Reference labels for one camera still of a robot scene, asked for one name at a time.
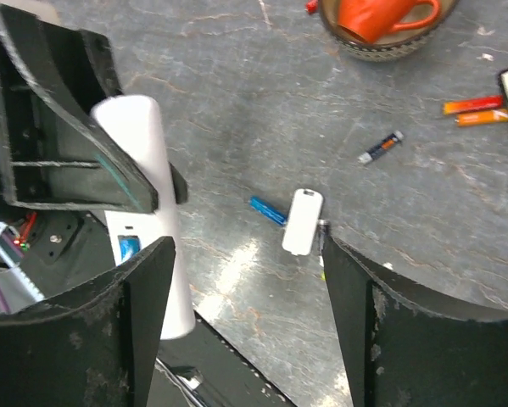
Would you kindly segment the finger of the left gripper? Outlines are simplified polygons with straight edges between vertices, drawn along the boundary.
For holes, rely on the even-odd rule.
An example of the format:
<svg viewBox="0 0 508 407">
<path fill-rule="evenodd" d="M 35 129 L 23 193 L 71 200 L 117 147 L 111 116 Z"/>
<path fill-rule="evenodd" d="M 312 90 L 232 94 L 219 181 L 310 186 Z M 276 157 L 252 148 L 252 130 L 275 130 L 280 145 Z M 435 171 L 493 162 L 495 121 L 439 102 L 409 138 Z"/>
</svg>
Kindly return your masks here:
<svg viewBox="0 0 508 407">
<path fill-rule="evenodd" d="M 91 117 L 121 93 L 106 36 L 0 4 L 0 113 L 14 174 L 8 204 L 36 210 L 129 209 L 120 181 L 140 171 Z"/>
<path fill-rule="evenodd" d="M 172 164 L 169 163 L 171 180 L 173 182 L 174 193 L 177 204 L 184 204 L 188 200 L 188 185 L 186 179 L 182 176 L 180 171 Z"/>
</svg>

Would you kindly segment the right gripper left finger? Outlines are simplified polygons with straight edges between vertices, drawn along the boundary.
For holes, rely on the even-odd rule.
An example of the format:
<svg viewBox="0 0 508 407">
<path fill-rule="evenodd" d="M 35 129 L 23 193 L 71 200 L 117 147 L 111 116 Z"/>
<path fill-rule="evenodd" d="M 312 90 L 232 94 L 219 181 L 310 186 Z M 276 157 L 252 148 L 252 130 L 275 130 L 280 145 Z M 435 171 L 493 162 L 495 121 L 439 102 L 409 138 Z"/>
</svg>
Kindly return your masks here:
<svg viewBox="0 0 508 407">
<path fill-rule="evenodd" d="M 144 406 L 175 243 L 12 315 L 0 315 L 0 406 Z"/>
</svg>

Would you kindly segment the white remote control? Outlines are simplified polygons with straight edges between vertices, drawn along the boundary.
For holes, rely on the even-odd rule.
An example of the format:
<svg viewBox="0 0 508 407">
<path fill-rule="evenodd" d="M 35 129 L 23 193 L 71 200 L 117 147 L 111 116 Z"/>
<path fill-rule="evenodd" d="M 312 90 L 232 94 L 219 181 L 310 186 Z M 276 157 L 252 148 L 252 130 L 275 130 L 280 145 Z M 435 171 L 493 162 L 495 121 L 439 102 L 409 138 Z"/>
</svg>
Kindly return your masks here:
<svg viewBox="0 0 508 407">
<path fill-rule="evenodd" d="M 118 236 L 139 237 L 141 251 L 161 237 L 173 239 L 173 271 L 170 286 L 164 290 L 167 303 L 160 338 L 185 337 L 195 327 L 196 320 L 159 104 L 142 94 L 116 96 L 96 104 L 91 116 L 147 182 L 149 200 L 145 207 L 141 205 L 141 191 L 131 183 L 120 181 L 126 196 L 132 199 L 131 207 L 105 212 L 114 263 L 121 265 Z"/>
</svg>

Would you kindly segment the white battery cover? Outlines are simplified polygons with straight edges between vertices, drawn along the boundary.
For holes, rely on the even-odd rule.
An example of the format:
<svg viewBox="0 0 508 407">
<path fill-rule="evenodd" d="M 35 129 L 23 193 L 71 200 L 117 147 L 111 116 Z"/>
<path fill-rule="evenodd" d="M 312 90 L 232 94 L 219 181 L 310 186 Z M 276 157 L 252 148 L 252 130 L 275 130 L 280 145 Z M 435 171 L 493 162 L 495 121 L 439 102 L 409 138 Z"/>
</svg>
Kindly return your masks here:
<svg viewBox="0 0 508 407">
<path fill-rule="evenodd" d="M 282 248 L 295 256 L 309 255 L 315 238 L 323 196 L 308 188 L 293 194 L 282 239 Z"/>
</svg>

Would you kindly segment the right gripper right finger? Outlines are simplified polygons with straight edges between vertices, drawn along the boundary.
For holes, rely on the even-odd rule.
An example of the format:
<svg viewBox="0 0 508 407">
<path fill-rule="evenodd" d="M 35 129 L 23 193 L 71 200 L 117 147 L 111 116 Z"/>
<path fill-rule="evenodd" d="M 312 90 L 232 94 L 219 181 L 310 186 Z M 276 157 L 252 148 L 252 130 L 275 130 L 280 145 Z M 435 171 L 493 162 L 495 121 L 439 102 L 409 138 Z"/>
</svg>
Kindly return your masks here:
<svg viewBox="0 0 508 407">
<path fill-rule="evenodd" d="M 469 303 L 332 237 L 324 272 L 356 406 L 508 406 L 508 310 Z"/>
</svg>

